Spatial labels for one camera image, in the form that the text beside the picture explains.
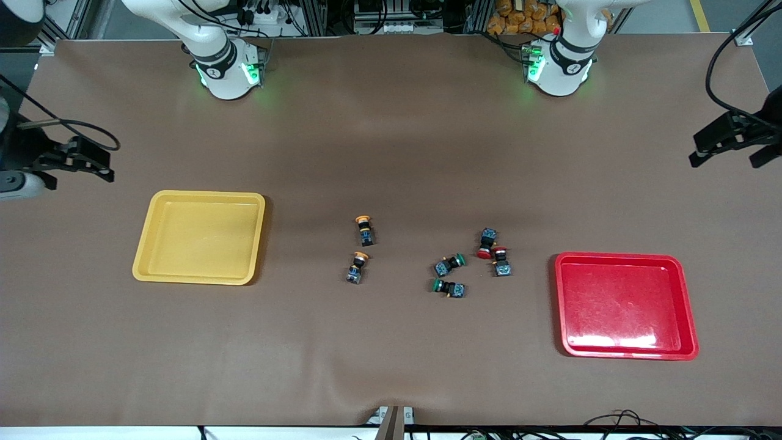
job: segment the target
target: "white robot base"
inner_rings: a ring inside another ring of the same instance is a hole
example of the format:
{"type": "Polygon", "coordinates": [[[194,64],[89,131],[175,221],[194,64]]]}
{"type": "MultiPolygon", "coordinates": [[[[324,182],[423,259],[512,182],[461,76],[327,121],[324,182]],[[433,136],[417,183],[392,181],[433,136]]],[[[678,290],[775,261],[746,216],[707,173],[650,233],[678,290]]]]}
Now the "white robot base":
{"type": "Polygon", "coordinates": [[[550,42],[535,40],[530,45],[534,52],[529,55],[531,64],[526,69],[527,81],[541,91],[552,96],[567,96],[587,80],[592,60],[583,67],[580,64],[561,67],[552,59],[550,42]]]}
{"type": "Polygon", "coordinates": [[[196,65],[201,84],[219,99],[241,98],[253,87],[264,86],[269,51],[241,38],[231,38],[230,41],[236,47],[236,58],[222,74],[222,78],[219,78],[219,70],[212,71],[209,67],[202,69],[196,65]]]}

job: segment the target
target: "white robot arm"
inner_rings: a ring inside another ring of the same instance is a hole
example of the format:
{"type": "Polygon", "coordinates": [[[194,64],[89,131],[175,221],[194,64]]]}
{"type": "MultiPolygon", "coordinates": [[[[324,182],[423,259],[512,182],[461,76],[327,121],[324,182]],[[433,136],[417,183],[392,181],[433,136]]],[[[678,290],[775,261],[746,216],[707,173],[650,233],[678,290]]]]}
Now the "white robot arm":
{"type": "Polygon", "coordinates": [[[204,17],[229,0],[122,0],[137,16],[174,32],[187,47],[201,82],[220,99],[237,99],[260,85],[266,50],[241,38],[229,38],[222,27],[190,24],[183,16],[204,17]]]}
{"type": "Polygon", "coordinates": [[[592,54],[603,39],[608,22],[602,10],[629,8],[649,0],[557,0],[564,17],[559,35],[535,40],[541,47],[537,61],[528,69],[528,79],[553,96],[575,92],[587,79],[592,54]]]}

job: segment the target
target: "plastic tray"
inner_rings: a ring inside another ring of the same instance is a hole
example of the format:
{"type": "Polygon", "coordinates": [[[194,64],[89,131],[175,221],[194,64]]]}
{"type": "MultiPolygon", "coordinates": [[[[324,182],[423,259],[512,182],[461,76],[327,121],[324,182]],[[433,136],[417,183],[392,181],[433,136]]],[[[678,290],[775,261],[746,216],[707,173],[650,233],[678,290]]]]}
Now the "plastic tray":
{"type": "Polygon", "coordinates": [[[698,355],[684,271],[674,257],[565,252],[555,270],[562,344],[571,355],[698,355]]]}
{"type": "Polygon", "coordinates": [[[265,207],[256,193],[160,191],[149,202],[133,276],[247,284],[255,273],[265,207]]]}

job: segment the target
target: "tray rim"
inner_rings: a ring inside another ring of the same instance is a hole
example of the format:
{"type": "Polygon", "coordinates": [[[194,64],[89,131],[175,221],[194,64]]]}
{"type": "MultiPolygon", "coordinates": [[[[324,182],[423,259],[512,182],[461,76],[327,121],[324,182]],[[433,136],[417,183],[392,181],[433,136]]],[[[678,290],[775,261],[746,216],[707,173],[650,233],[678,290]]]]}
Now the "tray rim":
{"type": "Polygon", "coordinates": [[[149,200],[149,206],[147,207],[147,213],[144,217],[144,226],[142,227],[141,236],[138,238],[138,247],[136,248],[136,255],[133,259],[133,277],[138,281],[154,282],[154,283],[186,283],[186,284],[211,284],[211,285],[224,285],[224,286],[243,286],[255,276],[256,265],[258,261],[258,250],[260,248],[260,234],[264,224],[264,215],[266,213],[266,199],[259,193],[245,193],[237,191],[198,191],[193,189],[162,189],[152,196],[149,200]],[[150,228],[150,222],[152,215],[155,211],[157,201],[165,196],[206,196],[206,197],[250,197],[258,200],[258,206],[260,208],[259,219],[260,221],[255,226],[255,233],[253,238],[253,249],[250,254],[250,268],[246,276],[243,278],[225,278],[217,282],[217,277],[201,277],[198,276],[160,276],[144,275],[140,272],[139,266],[141,265],[141,256],[144,250],[144,244],[148,237],[150,228]]]}
{"type": "Polygon", "coordinates": [[[565,350],[573,356],[589,357],[589,358],[610,358],[610,359],[647,359],[647,360],[667,360],[667,361],[691,361],[698,356],[701,351],[701,346],[698,343],[698,333],[695,330],[695,321],[692,316],[692,306],[690,303],[690,294],[687,289],[687,281],[684,278],[684,267],[679,260],[671,255],[662,254],[627,254],[627,253],[612,253],[612,252],[583,252],[583,251],[566,251],[557,255],[554,260],[554,273],[557,279],[557,300],[559,309],[559,327],[560,338],[565,350]],[[689,330],[689,336],[692,340],[693,348],[690,352],[682,353],[637,353],[630,350],[624,352],[592,352],[578,350],[572,347],[568,343],[567,330],[565,329],[565,299],[564,299],[564,285],[562,279],[562,261],[570,257],[589,257],[589,258],[635,258],[635,259],[655,259],[669,261],[676,267],[676,272],[679,276],[679,283],[681,286],[682,297],[684,299],[684,315],[687,318],[687,329],[689,330]]]}

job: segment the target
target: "brown table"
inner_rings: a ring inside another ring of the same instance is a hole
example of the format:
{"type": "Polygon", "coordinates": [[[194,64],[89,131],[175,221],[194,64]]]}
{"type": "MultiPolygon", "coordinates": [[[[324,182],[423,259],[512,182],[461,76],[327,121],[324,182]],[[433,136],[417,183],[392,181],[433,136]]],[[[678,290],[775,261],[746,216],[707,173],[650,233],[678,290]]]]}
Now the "brown table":
{"type": "MultiPolygon", "coordinates": [[[[266,88],[221,102],[177,42],[63,41],[30,93],[118,135],[117,181],[0,208],[0,424],[782,424],[782,160],[692,169],[719,115],[703,90],[720,34],[611,36],[564,99],[480,37],[279,41],[266,88]],[[141,283],[131,264],[161,189],[254,191],[271,209],[244,287],[141,283]],[[343,281],[370,214],[365,282],[343,281]],[[472,258],[463,300],[431,266],[499,230],[514,275],[472,258]],[[578,359],[558,347],[552,257],[671,254],[693,362],[578,359]]],[[[750,49],[715,89],[766,95],[750,49]]],[[[38,114],[26,106],[30,117],[38,114]]],[[[63,132],[52,132],[60,135],[63,132]]]]}

